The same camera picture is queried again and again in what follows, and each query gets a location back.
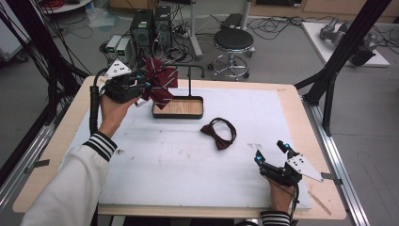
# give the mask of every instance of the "hand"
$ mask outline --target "hand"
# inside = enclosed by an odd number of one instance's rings
[[[288,213],[290,204],[293,201],[294,187],[282,186],[277,182],[267,179],[270,184],[270,198],[272,200],[272,209]]]
[[[138,101],[140,97],[134,98],[126,103],[119,104],[114,102],[111,98],[103,95],[101,99],[101,112],[103,115],[103,122],[99,131],[107,137],[114,136],[115,132],[120,127],[120,124],[126,116],[129,107]]]

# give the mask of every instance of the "white paper sheet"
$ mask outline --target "white paper sheet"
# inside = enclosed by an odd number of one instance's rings
[[[171,89],[185,96],[187,89]],[[286,155],[276,145],[290,143],[290,133],[275,91],[195,89],[204,99],[200,120],[154,119],[152,102],[132,106],[113,140],[119,145],[100,203],[207,207],[270,207],[270,188],[254,161],[259,149],[266,162],[283,166]],[[200,132],[212,119],[228,120],[237,138],[226,150]],[[224,123],[217,133],[230,139]],[[88,113],[72,146],[89,137]],[[300,204],[311,208],[308,189],[300,183]]]

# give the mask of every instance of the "gray floor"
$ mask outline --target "gray floor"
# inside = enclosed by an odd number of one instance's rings
[[[221,14],[242,11],[242,1],[229,1],[220,10],[221,1],[198,1],[197,14]],[[96,73],[106,67],[106,60],[99,52],[99,46],[113,34],[123,34],[130,25],[129,15],[118,14],[116,26],[90,29],[83,10],[57,15],[60,22],[72,23],[72,32],[65,39],[82,63]],[[197,28],[205,26],[198,33],[215,33],[218,23],[212,17],[198,18]],[[380,25],[388,30],[392,25]],[[395,37],[399,27],[394,26]],[[192,63],[206,65],[220,52],[212,47],[212,37],[198,36],[204,57]],[[275,40],[263,40],[256,35],[256,53],[246,58],[250,77],[242,82],[295,84],[318,73],[324,66],[305,32],[288,26]],[[55,40],[65,53],[59,40]],[[344,67],[338,76],[331,117],[331,132],[340,151],[348,174],[358,193],[360,202],[371,225],[399,225],[399,56],[387,48],[378,47],[379,53],[390,62],[388,68]],[[206,70],[206,80],[212,80],[213,73]],[[198,73],[194,79],[201,79]],[[227,77],[217,80],[232,81]],[[27,132],[31,124],[47,103],[47,85],[31,61],[9,62],[0,68],[0,166],[9,157]],[[305,94],[309,88],[299,91]],[[13,197],[0,213],[2,225],[19,225],[22,214],[13,213]],[[301,220],[298,225],[353,225],[350,216],[345,220]]]

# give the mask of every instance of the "stool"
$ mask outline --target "stool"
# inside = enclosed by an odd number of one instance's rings
[[[218,56],[210,69],[215,69],[214,80],[217,75],[234,77],[238,81],[239,76],[249,77],[249,69],[247,63],[235,54],[249,53],[251,57],[253,37],[245,30],[236,28],[225,28],[216,32],[214,37],[214,45],[216,48],[227,52],[226,55]]]

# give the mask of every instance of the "metal stool base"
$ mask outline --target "metal stool base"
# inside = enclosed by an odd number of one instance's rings
[[[248,76],[247,63],[233,53],[219,56],[214,60],[213,66],[215,69],[214,80],[218,75],[233,77],[236,81],[239,76]]]

